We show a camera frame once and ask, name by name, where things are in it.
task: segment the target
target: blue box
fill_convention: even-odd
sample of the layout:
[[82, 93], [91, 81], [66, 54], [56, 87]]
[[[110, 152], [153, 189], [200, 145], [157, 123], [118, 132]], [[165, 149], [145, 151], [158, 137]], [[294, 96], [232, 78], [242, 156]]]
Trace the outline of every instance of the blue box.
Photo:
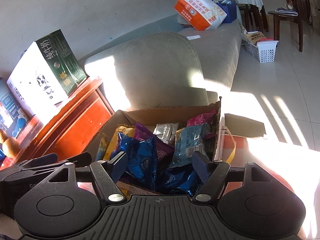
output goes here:
[[222, 10], [225, 11], [227, 17], [222, 23], [231, 23], [237, 18], [237, 6], [236, 1], [233, 0], [231, 4], [222, 3], [223, 1], [217, 2], [217, 5], [220, 6]]
[[[0, 129], [10, 137], [17, 137], [28, 118], [0, 77]], [[0, 145], [0, 160], [5, 157]]]

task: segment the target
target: white paper bag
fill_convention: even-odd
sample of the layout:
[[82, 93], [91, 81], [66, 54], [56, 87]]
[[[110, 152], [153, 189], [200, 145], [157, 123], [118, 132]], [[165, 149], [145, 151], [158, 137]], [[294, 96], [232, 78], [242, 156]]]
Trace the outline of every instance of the white paper bag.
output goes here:
[[211, 0], [178, 0], [174, 7], [197, 31], [216, 29], [227, 14]]

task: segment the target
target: metal screw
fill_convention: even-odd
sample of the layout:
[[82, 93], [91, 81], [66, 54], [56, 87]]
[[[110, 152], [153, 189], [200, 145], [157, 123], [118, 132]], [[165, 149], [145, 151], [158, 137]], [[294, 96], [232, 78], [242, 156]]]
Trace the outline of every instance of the metal screw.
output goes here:
[[112, 194], [108, 197], [108, 200], [112, 202], [119, 202], [123, 199], [124, 199], [124, 196], [122, 196], [121, 194]]
[[196, 200], [200, 202], [207, 202], [211, 200], [211, 197], [208, 194], [199, 194], [196, 196]]

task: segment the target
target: pink snack bag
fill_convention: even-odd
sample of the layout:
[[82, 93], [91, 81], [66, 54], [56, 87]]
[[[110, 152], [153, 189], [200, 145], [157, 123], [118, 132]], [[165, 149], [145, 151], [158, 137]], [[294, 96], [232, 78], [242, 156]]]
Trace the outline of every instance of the pink snack bag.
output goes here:
[[158, 170], [161, 170], [172, 160], [174, 147], [161, 141], [155, 134], [153, 134], [148, 128], [144, 127], [141, 123], [136, 123], [136, 130], [133, 138], [139, 141], [145, 141], [151, 137], [155, 138], [157, 155], [158, 155]]
[[197, 115], [191, 119], [189, 119], [187, 121], [187, 127], [189, 126], [195, 126], [195, 125], [200, 125], [200, 124], [203, 124], [203, 123], [208, 123], [207, 125], [207, 131], [205, 133], [205, 139], [209, 139], [213, 136], [215, 136], [215, 134], [211, 133], [210, 132], [210, 127], [212, 125], [212, 119], [213, 119], [213, 116], [216, 114], [216, 110], [212, 110], [211, 112], [209, 113], [204, 113], [204, 114], [200, 114], [200, 115]]

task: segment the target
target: light blue snack bag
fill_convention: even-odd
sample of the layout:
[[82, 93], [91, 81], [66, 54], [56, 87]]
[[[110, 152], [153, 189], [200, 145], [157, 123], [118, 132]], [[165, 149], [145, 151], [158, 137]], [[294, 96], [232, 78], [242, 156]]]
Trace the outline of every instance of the light blue snack bag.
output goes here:
[[189, 126], [176, 132], [175, 148], [172, 162], [168, 168], [180, 167], [192, 162], [194, 151], [201, 152], [209, 158], [204, 149], [204, 136], [207, 123]]

